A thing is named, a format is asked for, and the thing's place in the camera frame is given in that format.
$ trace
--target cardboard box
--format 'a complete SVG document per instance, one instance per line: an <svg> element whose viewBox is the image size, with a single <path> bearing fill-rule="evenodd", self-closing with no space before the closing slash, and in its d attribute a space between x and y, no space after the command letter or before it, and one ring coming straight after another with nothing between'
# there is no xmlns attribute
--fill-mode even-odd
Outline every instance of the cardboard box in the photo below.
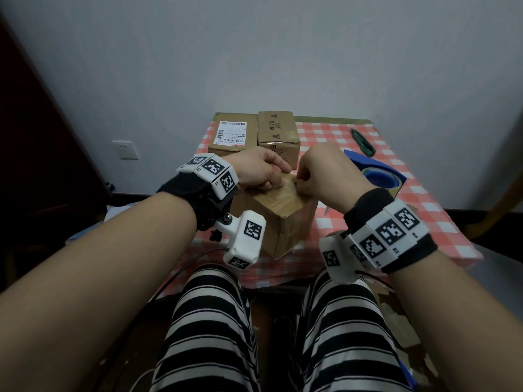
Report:
<svg viewBox="0 0 523 392"><path fill-rule="evenodd" d="M297 168L300 137L291 111L260 111L258 113L258 146L273 150Z"/></svg>
<svg viewBox="0 0 523 392"><path fill-rule="evenodd" d="M272 190L246 190L234 197L231 214L239 217L253 210L267 222L261 248L275 259L304 240L311 229L318 201L298 194L292 174L284 175L284 185Z"/></svg>
<svg viewBox="0 0 523 392"><path fill-rule="evenodd" d="M258 118L255 114L218 113L209 152L220 157L256 147Z"/></svg>

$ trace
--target white label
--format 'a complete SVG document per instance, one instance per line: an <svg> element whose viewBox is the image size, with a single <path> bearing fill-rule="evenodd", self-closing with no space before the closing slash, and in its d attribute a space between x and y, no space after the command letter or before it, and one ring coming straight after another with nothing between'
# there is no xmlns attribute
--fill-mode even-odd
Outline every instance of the white label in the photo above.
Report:
<svg viewBox="0 0 523 392"><path fill-rule="evenodd" d="M245 136L247 134L246 122L220 121L218 132L214 138L214 144L220 146L245 146Z"/></svg>

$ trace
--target tablecloth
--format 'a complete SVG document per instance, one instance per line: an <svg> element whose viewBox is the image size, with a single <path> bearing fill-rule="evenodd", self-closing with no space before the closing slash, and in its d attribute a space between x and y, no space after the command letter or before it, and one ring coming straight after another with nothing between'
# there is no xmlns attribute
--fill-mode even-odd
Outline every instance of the tablecloth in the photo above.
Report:
<svg viewBox="0 0 523 392"><path fill-rule="evenodd" d="M398 197L416 209L416 214L427 224L439 249L461 267L472 265L482 258L481 254L474 249L472 243L461 234L448 214L412 175L407 165L389 148L372 123L357 123L358 121L355 121L356 124L325 122L344 122L333 118L296 118L296 120L297 130L301 140L300 157L311 146L326 141L336 142L341 149L357 151L361 154L358 145L350 135L350 129L355 128L361 132L376 148L374 159L392 166L407 177L407 182L398 193ZM198 146L197 154L208 152L207 146L210 142L214 125L215 123L212 122L208 127L206 134ZM317 272L324 267L323 260L317 248L318 239L333 231L346 229L341 213L331 209L325 214L325 210L325 205L319 203L309 237L294 247L294 249L283 258L274 260L262 252L258 262L248 270L235 271L240 283L246 288L254 289L316 275ZM216 242L209 241L209 236L210 231L197 232L192 244L177 263L172 274L198 254L219 245ZM187 267L187 269L165 289L163 295L175 294L181 291L194 269L200 264L206 262L223 264L222 258L222 251L214 251L203 256L191 266Z"/></svg>

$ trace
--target striped pants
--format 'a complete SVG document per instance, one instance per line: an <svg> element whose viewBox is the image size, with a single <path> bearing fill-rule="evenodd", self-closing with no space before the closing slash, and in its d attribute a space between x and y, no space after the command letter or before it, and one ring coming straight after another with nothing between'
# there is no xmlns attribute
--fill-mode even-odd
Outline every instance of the striped pants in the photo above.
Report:
<svg viewBox="0 0 523 392"><path fill-rule="evenodd" d="M363 280L311 283L296 336L304 391L409 391L378 304ZM187 282L153 376L153 391L259 391L249 302L235 275L208 264Z"/></svg>

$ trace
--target wall outlet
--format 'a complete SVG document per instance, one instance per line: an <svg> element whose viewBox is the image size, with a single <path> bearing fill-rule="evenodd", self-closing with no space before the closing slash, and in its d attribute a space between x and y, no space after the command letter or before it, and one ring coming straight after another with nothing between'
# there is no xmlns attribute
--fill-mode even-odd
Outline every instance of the wall outlet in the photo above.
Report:
<svg viewBox="0 0 523 392"><path fill-rule="evenodd" d="M113 140L112 144L116 150L116 154L120 159L138 159L136 150L131 141L129 140Z"/></svg>

